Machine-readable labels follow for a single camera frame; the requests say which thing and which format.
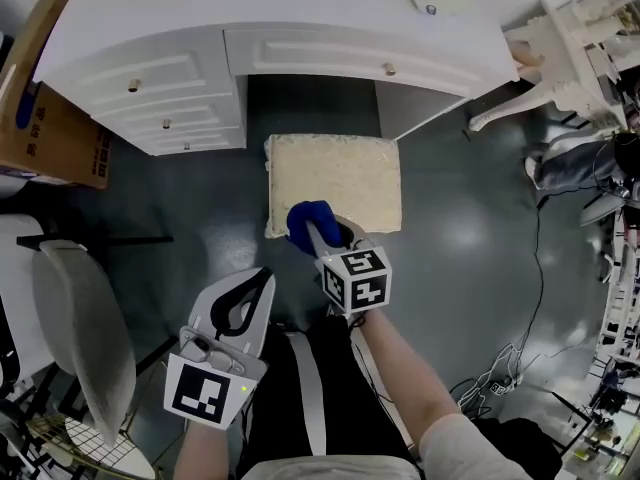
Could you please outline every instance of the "cream cushioned stool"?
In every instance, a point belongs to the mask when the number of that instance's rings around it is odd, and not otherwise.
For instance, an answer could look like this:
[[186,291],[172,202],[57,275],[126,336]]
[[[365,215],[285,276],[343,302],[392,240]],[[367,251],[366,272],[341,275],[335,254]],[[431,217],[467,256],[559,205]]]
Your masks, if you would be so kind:
[[367,233],[402,225],[400,157],[396,142],[353,135],[272,135],[267,238],[287,233],[287,215],[301,201],[325,200],[334,213]]

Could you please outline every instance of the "black pants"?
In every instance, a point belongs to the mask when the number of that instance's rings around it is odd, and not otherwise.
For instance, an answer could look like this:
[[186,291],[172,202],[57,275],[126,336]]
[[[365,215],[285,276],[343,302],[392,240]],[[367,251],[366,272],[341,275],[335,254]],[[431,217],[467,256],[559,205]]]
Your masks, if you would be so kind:
[[[402,434],[360,371],[346,319],[328,317],[307,338],[322,381],[327,455],[387,455],[413,463]],[[254,394],[239,478],[260,462],[311,455],[295,355],[289,339],[273,326],[262,358],[269,370]]]

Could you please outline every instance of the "blue cloth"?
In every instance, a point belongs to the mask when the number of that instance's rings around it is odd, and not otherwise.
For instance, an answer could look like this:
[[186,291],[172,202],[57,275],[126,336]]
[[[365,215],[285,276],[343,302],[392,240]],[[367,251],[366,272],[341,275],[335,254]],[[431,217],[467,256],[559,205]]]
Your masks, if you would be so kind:
[[340,228],[333,216],[331,206],[326,201],[304,201],[296,204],[287,215],[289,241],[300,250],[315,256],[313,243],[307,229],[307,221],[311,221],[324,241],[331,247],[341,247]]

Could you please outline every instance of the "gray pants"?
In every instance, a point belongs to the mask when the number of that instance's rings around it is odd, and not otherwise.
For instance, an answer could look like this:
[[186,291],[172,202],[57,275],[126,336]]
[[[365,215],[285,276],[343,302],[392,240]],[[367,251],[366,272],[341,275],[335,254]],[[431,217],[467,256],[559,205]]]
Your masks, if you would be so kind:
[[589,142],[547,160],[536,169],[536,184],[541,190],[595,187],[594,159],[596,160],[595,176],[601,186],[609,176],[622,179],[625,174],[616,163],[613,147],[612,141],[607,142],[606,145],[601,141]]

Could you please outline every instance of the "t-shirt sleeve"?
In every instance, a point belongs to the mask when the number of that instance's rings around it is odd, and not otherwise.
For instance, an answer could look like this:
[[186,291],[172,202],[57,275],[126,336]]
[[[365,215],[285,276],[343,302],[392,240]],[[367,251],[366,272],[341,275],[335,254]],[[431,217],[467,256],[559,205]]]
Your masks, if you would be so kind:
[[420,439],[420,456],[429,480],[531,480],[462,414],[431,425]]

